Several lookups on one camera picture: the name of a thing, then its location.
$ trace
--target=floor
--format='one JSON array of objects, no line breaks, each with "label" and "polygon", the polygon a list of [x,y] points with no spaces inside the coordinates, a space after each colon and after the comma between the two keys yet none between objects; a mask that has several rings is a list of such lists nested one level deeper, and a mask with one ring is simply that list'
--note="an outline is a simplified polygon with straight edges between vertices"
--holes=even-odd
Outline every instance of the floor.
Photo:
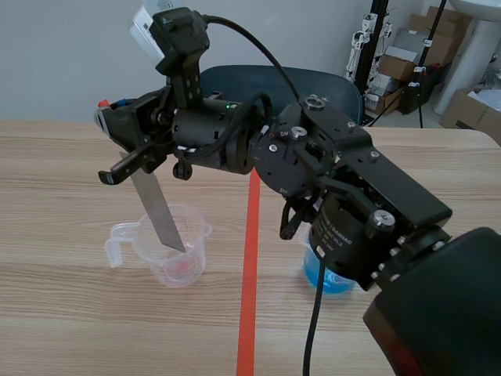
[{"label": "floor", "polygon": [[[433,112],[433,106],[438,99],[440,89],[441,88],[436,88],[428,103],[423,106],[423,127],[425,128],[443,128],[438,123],[441,116]],[[409,115],[402,115],[400,112],[394,111],[388,116],[379,119],[374,126],[388,128],[419,128],[419,111],[416,110]]]}]

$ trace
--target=white sink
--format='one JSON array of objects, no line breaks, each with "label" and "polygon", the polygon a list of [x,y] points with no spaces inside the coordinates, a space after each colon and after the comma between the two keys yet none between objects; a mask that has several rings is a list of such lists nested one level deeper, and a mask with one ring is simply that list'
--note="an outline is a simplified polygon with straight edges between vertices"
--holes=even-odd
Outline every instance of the white sink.
[{"label": "white sink", "polygon": [[499,0],[449,0],[461,13],[478,20],[501,22],[501,1]]},{"label": "white sink", "polygon": [[454,60],[434,107],[443,115],[457,90],[480,82],[501,39],[501,0],[449,0],[458,12],[474,17],[475,31],[461,57]]}]

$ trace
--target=black chair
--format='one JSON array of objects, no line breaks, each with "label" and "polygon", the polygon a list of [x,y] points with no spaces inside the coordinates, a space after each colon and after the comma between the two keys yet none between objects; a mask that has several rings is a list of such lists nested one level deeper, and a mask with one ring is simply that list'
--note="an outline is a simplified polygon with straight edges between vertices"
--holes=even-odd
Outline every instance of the black chair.
[{"label": "black chair", "polygon": [[[327,105],[342,110],[354,122],[363,119],[363,103],[359,90],[350,81],[335,74],[315,70],[284,68],[302,97],[316,94],[327,99]],[[201,74],[205,96],[222,92],[222,99],[246,102],[258,92],[266,92],[278,116],[295,98],[273,66],[227,65],[212,67]]]}]

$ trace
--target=measuring cup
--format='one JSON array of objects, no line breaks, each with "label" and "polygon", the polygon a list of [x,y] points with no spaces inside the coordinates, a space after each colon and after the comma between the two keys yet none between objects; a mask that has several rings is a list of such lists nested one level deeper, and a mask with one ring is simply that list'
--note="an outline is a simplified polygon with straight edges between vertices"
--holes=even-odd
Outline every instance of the measuring cup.
[{"label": "measuring cup", "polygon": [[150,218],[145,215],[139,222],[122,223],[110,231],[104,244],[112,268],[122,265],[121,245],[129,243],[157,278],[168,287],[185,287],[195,282],[205,269],[205,238],[212,227],[194,208],[169,205],[186,253],[164,246],[159,240]]}]

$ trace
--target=red tape line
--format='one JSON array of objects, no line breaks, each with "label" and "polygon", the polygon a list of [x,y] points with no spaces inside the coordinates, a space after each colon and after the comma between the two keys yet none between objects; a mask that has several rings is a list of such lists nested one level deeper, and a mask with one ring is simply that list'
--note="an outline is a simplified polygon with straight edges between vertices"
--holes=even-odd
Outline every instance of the red tape line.
[{"label": "red tape line", "polygon": [[247,204],[247,231],[243,255],[242,302],[240,303],[236,376],[254,376],[260,198],[261,180],[256,170],[253,170],[250,174]]}]

